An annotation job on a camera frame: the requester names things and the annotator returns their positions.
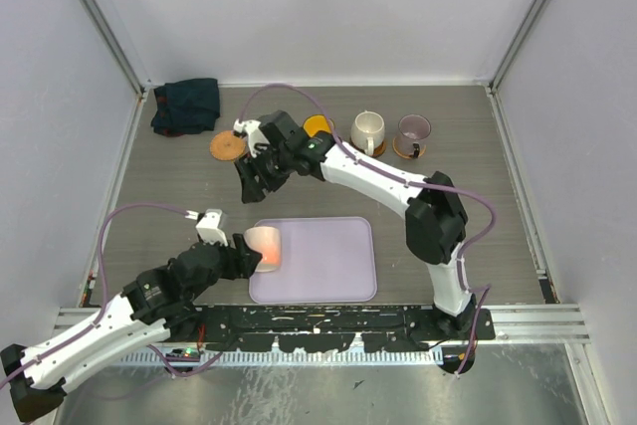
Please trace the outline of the pink ceramic mug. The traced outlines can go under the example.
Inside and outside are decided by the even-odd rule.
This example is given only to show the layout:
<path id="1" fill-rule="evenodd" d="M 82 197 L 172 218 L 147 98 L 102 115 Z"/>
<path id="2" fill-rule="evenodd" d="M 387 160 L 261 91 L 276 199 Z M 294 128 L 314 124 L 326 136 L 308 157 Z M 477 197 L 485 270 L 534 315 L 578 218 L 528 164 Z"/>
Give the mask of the pink ceramic mug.
<path id="1" fill-rule="evenodd" d="M 255 226 L 245 231 L 247 246 L 260 253 L 262 259 L 256 267 L 257 273 L 270 273 L 280 268 L 282 262 L 281 232 L 271 226 Z"/>

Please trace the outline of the woven rattan coaster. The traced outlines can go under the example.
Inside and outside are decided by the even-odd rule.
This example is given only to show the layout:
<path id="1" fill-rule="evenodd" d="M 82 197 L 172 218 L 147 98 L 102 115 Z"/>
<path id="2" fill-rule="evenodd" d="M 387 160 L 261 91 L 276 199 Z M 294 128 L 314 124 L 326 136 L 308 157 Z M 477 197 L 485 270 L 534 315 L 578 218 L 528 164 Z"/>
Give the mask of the woven rattan coaster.
<path id="1" fill-rule="evenodd" d="M 404 154 L 403 152 L 401 152 L 396 145 L 396 140 L 393 139 L 392 140 L 392 148 L 393 151 L 401 158 L 403 159 L 408 159 L 408 160 L 412 160 L 412 159 L 417 159 L 420 158 L 426 151 L 426 146 L 420 146 L 418 143 L 414 143 L 415 149 L 412 153 L 410 154 Z"/>
<path id="2" fill-rule="evenodd" d="M 234 161 L 246 151 L 246 142 L 232 130 L 216 134 L 209 144 L 211 155 L 220 161 Z"/>

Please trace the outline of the lilac plastic tray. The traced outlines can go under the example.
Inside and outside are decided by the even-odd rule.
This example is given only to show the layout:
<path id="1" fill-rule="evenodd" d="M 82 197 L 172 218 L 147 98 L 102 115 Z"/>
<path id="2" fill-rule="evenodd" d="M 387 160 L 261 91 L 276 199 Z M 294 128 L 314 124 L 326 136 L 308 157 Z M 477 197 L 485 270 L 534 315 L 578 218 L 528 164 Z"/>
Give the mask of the lilac plastic tray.
<path id="1" fill-rule="evenodd" d="M 260 305 L 362 303 L 377 292 L 372 229 L 362 217 L 262 220 L 282 236 L 282 263 L 257 273 L 250 298 Z"/>

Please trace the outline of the white ceramic mug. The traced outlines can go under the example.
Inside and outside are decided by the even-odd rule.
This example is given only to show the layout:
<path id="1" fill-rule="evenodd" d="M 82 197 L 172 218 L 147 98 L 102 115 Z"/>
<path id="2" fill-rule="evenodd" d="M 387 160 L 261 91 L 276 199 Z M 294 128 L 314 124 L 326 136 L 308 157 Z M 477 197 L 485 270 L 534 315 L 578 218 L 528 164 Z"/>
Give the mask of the white ceramic mug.
<path id="1" fill-rule="evenodd" d="M 350 143 L 371 156 L 375 147 L 385 139 L 385 122 L 383 117 L 374 111 L 363 111 L 354 119 L 350 129 Z"/>

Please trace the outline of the purple glass mug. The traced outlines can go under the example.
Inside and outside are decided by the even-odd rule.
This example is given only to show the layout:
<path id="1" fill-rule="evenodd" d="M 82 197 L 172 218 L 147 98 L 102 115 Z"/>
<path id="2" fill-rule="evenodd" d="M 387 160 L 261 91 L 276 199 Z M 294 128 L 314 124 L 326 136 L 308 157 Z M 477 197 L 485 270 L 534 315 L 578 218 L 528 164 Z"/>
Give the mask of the purple glass mug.
<path id="1" fill-rule="evenodd" d="M 397 148 L 404 154 L 414 151 L 414 143 L 426 146 L 432 126 L 430 121 L 420 114 L 408 114 L 398 122 L 397 133 L 394 137 Z"/>

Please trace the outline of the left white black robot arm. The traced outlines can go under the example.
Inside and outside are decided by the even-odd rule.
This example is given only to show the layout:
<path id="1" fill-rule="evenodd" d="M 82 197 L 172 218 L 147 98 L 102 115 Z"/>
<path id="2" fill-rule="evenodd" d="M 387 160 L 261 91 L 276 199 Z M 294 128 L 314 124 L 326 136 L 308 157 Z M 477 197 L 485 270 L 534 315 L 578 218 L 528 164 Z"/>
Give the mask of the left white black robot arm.
<path id="1" fill-rule="evenodd" d="M 248 279 L 262 260 L 244 237 L 231 246 L 198 242 L 164 266 L 140 273 L 96 313 L 38 345 L 4 347 L 2 385 L 23 422 L 56 408 L 80 384 L 128 353 L 187 341 L 199 329 L 194 301 L 219 280 Z"/>

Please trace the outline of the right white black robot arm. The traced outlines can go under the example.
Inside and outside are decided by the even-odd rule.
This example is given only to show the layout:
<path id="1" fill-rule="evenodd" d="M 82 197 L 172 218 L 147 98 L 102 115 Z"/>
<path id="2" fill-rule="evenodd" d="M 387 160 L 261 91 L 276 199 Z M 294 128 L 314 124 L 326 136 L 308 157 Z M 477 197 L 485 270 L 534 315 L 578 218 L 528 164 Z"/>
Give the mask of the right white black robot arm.
<path id="1" fill-rule="evenodd" d="M 297 174 L 349 188 L 386 206 L 403 220 L 408 250 L 427 267 L 440 333 L 457 339 L 471 328 L 478 301 L 464 266 L 468 214 L 463 194 L 449 176 L 435 172 L 420 177 L 366 156 L 329 132 L 308 135 L 282 110 L 238 119 L 233 132 L 248 146 L 234 162 L 243 203 L 263 201 Z"/>

